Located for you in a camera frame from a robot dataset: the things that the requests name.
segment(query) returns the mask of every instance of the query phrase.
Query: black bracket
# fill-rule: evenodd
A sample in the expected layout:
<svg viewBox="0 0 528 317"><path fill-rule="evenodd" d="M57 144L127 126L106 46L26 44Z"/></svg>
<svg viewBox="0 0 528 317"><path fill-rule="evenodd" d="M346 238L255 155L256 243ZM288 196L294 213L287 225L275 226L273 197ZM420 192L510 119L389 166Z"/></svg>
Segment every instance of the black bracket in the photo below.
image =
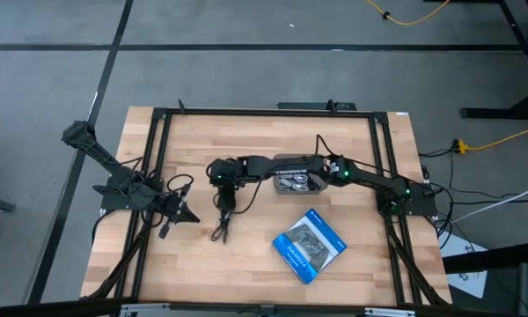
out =
<svg viewBox="0 0 528 317"><path fill-rule="evenodd" d="M180 108L180 111L182 114L186 114L186 107L184 107L184 104L182 103L182 100L178 99L178 107Z"/></svg>
<svg viewBox="0 0 528 317"><path fill-rule="evenodd" d="M333 100L328 100L326 102L326 110L330 111L332 115L336 114L337 106L338 106L338 102L334 102Z"/></svg>
<svg viewBox="0 0 528 317"><path fill-rule="evenodd" d="M387 117L387 112L375 111L373 112L374 119L381 124L389 124L389 118Z"/></svg>
<svg viewBox="0 0 528 317"><path fill-rule="evenodd" d="M433 196L435 192L428 188L430 185L410 182L408 186L412 203L405 204L405 215L400 212L399 208L387 208L385 212L380 211L379 213L382 215L386 213L390 216L435 216L437 211Z"/></svg>
<svg viewBox="0 0 528 317"><path fill-rule="evenodd" d="M334 102L336 110L357 111L354 102ZM278 109L283 110L331 110L328 102L278 102Z"/></svg>
<svg viewBox="0 0 528 317"><path fill-rule="evenodd" d="M154 108L154 109L152 109L152 117L151 117L151 119L152 120L160 120L166 115L167 111L168 111L168 109L166 109L166 108Z"/></svg>
<svg viewBox="0 0 528 317"><path fill-rule="evenodd" d="M260 316L274 316L275 306L274 305L260 305Z"/></svg>
<svg viewBox="0 0 528 317"><path fill-rule="evenodd" d="M163 191L164 184L164 181L159 178L145 180L146 186L154 188L158 192ZM92 186L94 190L104 196L100 205L101 208L105 210L140 210L143 207L137 206L130 197L121 195L116 186L117 184L111 177L107 179L105 186Z"/></svg>

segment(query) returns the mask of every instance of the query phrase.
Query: wooden tabletop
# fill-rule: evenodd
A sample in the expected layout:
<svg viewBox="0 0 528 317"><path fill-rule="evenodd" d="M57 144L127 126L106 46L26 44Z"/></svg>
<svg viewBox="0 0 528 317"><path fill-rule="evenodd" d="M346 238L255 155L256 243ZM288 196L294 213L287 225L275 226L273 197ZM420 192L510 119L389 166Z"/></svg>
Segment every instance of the wooden tabletop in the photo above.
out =
<svg viewBox="0 0 528 317"><path fill-rule="evenodd" d="M129 109L117 151L118 160L143 155L151 112L151 107ZM408 114L389 113L388 116L399 173L422 181ZM176 173L194 176L188 206L202 221L172 227L165 240L158 237L158 228L152 231L140 300L395 305L385 228L371 189L329 187L319 195L278 195L273 182L265 181L253 207L233 217L228 243L224 245L209 239L219 219L219 211L211 201L216 189L209 185L205 175L205 168L213 159L311 153L318 133L333 152L374 163L365 119L173 115L163 177L167 180ZM378 134L384 149L381 127ZM388 166L383 154L384 164ZM155 158L156 151L150 166L154 166ZM176 181L172 186L176 188L181 183ZM239 209L248 204L253 191L254 184L239 190ZM272 240L310 208L331 224L348 244L348 249L316 280L303 285L272 247ZM82 295L95 291L120 260L129 215L128 210L121 210L99 224ZM440 296L451 301L433 227L423 217L408 217L408 223L416 264ZM125 294L130 294L135 264L130 268ZM406 298L411 301L407 270L402 263L401 273Z"/></svg>

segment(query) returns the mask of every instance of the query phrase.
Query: gray floor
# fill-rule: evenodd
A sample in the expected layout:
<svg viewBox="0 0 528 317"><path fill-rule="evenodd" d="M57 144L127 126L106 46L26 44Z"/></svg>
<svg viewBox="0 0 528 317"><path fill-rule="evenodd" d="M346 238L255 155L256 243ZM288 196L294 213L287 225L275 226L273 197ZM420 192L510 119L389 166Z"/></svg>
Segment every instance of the gray floor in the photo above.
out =
<svg viewBox="0 0 528 317"><path fill-rule="evenodd" d="M435 6L420 0L378 2L403 20ZM123 4L0 1L0 42L109 43ZM519 2L510 4L528 32L528 10ZM356 0L137 0L123 37L128 44L515 42L496 6L450 4L422 25L403 27L383 21ZM0 197L18 206L11 214L0 211L0 305L23 301L73 155L60 141L62 130L87 116L105 60L102 52L0 52ZM527 94L528 62L520 54L122 52L97 131L100 142L115 152L128 106L176 107L181 98L187 107L271 108L278 101L334 99L353 101L364 110L409 112L419 151L431 151L449 146L455 137L476 145L527 129L528 122L458 116L461 107L508 107ZM447 185L447 158L423 163L433 181ZM528 136L456 157L455 163L457 188L494 194L524 190ZM46 301L79 294L100 201L92 185L105 179L95 163L85 162ZM439 207L446 209L444 199ZM457 207L455 215L473 209ZM461 225L484 247L528 242L528 204L497 208ZM514 305L508 293L500 296L506 298L504 306Z"/></svg>

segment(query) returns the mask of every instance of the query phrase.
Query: small black object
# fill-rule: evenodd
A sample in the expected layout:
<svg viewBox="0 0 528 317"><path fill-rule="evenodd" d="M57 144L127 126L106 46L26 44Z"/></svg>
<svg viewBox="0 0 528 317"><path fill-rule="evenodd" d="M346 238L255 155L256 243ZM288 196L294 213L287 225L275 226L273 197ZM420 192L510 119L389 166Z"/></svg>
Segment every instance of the small black object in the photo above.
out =
<svg viewBox="0 0 528 317"><path fill-rule="evenodd" d="M166 238L166 234L170 231L170 219L168 219L165 223L165 225L160 228L160 232L158 232L158 237L160 239Z"/></svg>
<svg viewBox="0 0 528 317"><path fill-rule="evenodd" d="M229 223L231 222L231 213L228 210L221 210L219 226L211 233L211 241L217 241L223 237L223 243L227 243L229 236Z"/></svg>
<svg viewBox="0 0 528 317"><path fill-rule="evenodd" d="M336 108L338 107L338 102L333 100L328 100L326 102L326 110L330 111L332 115L336 114Z"/></svg>
<svg viewBox="0 0 528 317"><path fill-rule="evenodd" d="M422 178L425 180L430 179L429 169L426 166L421 166L421 170L422 170Z"/></svg>
<svg viewBox="0 0 528 317"><path fill-rule="evenodd" d="M182 114L186 114L186 107L184 107L184 104L180 99L178 99L178 107L180 107L180 111L182 112Z"/></svg>

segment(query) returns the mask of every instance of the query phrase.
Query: blue box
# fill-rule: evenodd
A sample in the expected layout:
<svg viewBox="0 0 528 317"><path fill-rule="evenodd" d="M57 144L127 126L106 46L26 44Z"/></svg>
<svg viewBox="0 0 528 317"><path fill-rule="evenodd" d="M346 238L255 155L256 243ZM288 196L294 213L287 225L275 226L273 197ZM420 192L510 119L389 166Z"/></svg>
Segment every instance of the blue box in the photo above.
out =
<svg viewBox="0 0 528 317"><path fill-rule="evenodd" d="M303 284L315 279L347 247L314 209L307 211L272 244Z"/></svg>

